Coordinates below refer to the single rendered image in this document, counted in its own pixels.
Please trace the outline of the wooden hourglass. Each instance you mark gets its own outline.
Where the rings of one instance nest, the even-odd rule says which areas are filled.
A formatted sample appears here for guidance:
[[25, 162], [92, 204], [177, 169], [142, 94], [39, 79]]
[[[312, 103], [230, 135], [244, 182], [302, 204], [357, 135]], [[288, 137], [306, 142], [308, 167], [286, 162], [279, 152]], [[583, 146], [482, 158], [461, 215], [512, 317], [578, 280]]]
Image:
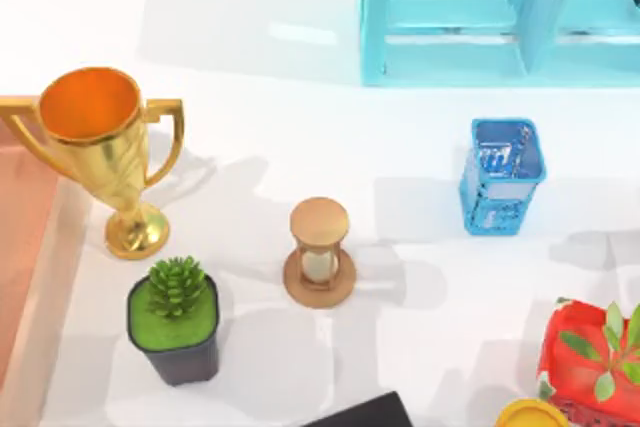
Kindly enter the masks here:
[[290, 215], [296, 241], [283, 267], [283, 283], [299, 304], [313, 309], [339, 305], [352, 293], [357, 273], [341, 242], [349, 230], [346, 209], [327, 197], [300, 202]]

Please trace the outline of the blue mesh pen holder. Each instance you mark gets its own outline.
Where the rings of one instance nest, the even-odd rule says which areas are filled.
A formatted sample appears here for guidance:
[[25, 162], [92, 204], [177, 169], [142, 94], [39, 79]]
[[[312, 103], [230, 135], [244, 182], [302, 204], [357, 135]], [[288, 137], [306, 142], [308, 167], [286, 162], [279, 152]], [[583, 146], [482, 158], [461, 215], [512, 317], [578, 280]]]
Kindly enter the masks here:
[[478, 236], [519, 233], [546, 166], [535, 124], [525, 118], [479, 118], [459, 183], [465, 230]]

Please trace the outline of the light blue rack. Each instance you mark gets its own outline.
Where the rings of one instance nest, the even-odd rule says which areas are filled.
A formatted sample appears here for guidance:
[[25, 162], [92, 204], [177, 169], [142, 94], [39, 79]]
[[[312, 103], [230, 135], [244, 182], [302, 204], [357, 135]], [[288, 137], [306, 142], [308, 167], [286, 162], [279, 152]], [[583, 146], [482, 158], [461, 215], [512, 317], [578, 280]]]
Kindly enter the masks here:
[[366, 85], [640, 87], [640, 0], [359, 0]]

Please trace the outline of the green plant in black pot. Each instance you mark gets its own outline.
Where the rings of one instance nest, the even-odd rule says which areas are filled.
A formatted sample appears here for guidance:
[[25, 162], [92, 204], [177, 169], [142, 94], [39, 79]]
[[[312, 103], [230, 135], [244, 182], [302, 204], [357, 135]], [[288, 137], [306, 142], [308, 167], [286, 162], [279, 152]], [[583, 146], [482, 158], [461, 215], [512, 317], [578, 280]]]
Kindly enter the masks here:
[[157, 261], [127, 297], [129, 340], [170, 386], [218, 373], [220, 321], [217, 285], [191, 256]]

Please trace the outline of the gold trophy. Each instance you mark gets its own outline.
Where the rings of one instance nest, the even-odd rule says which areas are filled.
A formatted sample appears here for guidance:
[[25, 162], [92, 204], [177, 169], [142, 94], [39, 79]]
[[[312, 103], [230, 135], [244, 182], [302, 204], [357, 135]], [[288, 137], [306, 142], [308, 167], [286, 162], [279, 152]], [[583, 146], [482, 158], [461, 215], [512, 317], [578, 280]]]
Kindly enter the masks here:
[[[173, 121], [173, 141], [163, 165], [149, 173], [148, 126], [163, 116]], [[168, 219], [141, 195], [170, 172], [181, 153], [181, 100], [143, 99], [128, 74], [84, 67], [36, 97], [0, 96], [0, 120], [41, 162], [113, 209], [104, 234], [113, 255], [145, 259], [166, 244]]]

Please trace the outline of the black flat object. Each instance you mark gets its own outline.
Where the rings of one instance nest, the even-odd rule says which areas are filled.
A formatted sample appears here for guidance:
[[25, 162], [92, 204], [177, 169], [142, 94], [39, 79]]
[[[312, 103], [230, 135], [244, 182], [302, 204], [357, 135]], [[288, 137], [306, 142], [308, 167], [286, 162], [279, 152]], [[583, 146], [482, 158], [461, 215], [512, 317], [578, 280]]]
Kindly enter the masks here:
[[302, 427], [414, 427], [395, 391], [385, 393]]

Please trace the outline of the salmon shallow box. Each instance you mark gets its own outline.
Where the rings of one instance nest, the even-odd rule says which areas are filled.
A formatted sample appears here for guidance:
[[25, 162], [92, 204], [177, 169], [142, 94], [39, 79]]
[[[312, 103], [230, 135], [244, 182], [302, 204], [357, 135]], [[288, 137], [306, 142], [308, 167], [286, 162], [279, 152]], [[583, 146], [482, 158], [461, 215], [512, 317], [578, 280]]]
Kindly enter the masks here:
[[35, 99], [0, 97], [0, 427], [37, 427], [84, 244], [91, 200], [29, 144]]

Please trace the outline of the red plant pot with leaves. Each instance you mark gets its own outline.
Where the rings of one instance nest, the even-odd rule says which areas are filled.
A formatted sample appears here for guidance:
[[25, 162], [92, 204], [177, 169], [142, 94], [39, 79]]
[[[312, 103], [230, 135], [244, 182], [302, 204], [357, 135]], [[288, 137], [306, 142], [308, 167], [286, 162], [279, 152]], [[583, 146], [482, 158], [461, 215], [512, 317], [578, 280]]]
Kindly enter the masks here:
[[560, 298], [542, 343], [539, 396], [579, 427], [640, 427], [640, 304], [625, 318]]

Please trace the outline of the yellow round lid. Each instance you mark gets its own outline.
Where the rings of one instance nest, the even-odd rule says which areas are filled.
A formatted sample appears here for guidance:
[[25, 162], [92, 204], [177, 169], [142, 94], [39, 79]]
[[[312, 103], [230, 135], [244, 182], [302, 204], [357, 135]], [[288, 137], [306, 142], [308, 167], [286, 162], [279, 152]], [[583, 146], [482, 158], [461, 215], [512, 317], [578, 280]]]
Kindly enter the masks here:
[[570, 427], [565, 415], [553, 405], [533, 398], [515, 400], [499, 414], [494, 427]]

